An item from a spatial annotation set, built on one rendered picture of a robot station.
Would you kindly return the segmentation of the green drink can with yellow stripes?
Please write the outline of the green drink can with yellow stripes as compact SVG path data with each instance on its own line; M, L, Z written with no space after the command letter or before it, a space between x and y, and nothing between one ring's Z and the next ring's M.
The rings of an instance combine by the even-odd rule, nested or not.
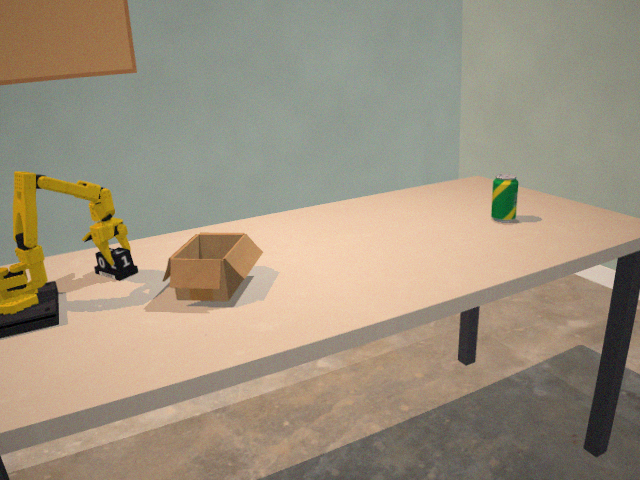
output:
M498 174L493 181L491 217L498 222L516 218L518 181L515 175Z

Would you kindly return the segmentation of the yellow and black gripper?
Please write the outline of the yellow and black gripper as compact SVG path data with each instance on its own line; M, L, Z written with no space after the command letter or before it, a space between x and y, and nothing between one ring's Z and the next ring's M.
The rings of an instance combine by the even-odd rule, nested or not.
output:
M122 248L129 249L131 253L131 248L126 237L128 234L127 227L123 224L122 219L111 218L105 222L97 222L90 226L90 231L91 232L88 232L84 236L83 240L86 242L93 239L94 244L98 247L111 266L114 265L114 261L109 249L109 239L116 237Z

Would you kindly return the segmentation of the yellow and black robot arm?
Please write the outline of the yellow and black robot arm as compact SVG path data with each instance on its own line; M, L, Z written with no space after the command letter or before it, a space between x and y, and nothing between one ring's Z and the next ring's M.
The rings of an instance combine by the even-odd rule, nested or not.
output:
M43 287L48 280L42 246L37 244L36 189L51 190L89 200L93 221L105 222L115 214L110 190L100 185L84 181L74 184L35 173L14 172L13 238L17 242L18 248L15 248L15 253L20 263L11 265L10 271L5 267L0 268L0 314L14 314L38 304L37 288ZM30 282L26 269L30 272Z

